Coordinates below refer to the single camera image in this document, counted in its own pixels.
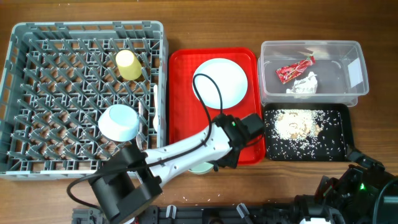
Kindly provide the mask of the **yellow plastic cup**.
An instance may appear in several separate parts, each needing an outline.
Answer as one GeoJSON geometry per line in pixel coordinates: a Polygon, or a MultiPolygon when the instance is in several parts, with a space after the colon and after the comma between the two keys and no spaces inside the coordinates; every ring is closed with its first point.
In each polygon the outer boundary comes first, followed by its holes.
{"type": "Polygon", "coordinates": [[[121,50],[116,54],[116,64],[120,75],[126,80],[136,80],[141,75],[141,63],[130,50],[121,50]]]}

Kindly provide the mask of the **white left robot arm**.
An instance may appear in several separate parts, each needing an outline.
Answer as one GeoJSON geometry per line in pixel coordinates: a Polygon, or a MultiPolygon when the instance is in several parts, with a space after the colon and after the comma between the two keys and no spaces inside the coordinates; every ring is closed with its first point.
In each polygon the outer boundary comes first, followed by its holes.
{"type": "Polygon", "coordinates": [[[174,177],[204,162],[235,168],[249,142],[264,133],[256,113],[243,119],[220,114],[199,133],[174,144],[140,151],[119,150],[96,171],[89,184],[110,223],[122,223],[142,213],[174,177]]]}

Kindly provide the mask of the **green bowl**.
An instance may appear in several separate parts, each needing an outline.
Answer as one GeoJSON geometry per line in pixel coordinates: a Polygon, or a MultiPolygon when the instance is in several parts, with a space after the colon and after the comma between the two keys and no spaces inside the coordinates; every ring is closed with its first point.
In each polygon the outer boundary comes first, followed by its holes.
{"type": "Polygon", "coordinates": [[[204,162],[202,164],[199,164],[195,167],[192,167],[188,171],[191,172],[192,174],[196,175],[203,175],[211,172],[214,168],[214,165],[209,163],[209,162],[204,162]]]}

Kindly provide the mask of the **light blue plate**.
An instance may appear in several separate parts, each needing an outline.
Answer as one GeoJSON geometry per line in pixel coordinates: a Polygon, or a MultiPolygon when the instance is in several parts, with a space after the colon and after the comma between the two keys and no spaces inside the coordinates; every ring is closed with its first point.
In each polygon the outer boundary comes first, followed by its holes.
{"type": "Polygon", "coordinates": [[[228,109],[240,103],[248,90],[248,78],[234,61],[213,58],[203,62],[194,72],[195,86],[207,107],[228,109]]]}

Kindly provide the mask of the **red candy wrapper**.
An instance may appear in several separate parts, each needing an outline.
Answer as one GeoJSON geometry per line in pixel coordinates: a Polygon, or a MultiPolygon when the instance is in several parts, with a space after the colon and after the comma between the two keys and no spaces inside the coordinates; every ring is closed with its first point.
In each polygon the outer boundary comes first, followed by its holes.
{"type": "Polygon", "coordinates": [[[315,64],[315,59],[313,56],[309,56],[305,60],[301,60],[297,63],[278,68],[275,73],[282,84],[293,80],[300,76],[308,67],[315,64]]]}

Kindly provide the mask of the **light blue bowl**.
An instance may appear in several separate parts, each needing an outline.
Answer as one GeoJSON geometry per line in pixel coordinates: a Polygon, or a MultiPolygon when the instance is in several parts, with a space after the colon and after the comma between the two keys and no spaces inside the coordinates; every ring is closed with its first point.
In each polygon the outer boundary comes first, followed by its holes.
{"type": "Polygon", "coordinates": [[[130,106],[116,104],[108,107],[99,117],[98,127],[107,139],[117,142],[130,141],[138,134],[139,117],[130,106]]]}

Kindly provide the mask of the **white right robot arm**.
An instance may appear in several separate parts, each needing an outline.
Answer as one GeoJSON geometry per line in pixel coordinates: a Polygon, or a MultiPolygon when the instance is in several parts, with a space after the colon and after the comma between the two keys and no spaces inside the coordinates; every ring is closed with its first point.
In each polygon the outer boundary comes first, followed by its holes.
{"type": "Polygon", "coordinates": [[[298,195],[290,208],[292,223],[397,223],[397,176],[348,145],[352,162],[339,178],[323,176],[315,195],[298,195]]]}

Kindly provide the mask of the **white napkin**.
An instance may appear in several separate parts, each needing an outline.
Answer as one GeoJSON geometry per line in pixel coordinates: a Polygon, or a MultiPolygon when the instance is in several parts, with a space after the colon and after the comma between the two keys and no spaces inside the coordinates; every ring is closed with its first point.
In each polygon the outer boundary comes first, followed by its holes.
{"type": "Polygon", "coordinates": [[[310,72],[306,78],[294,81],[291,89],[286,89],[286,93],[295,94],[315,94],[317,92],[317,74],[310,72]]]}

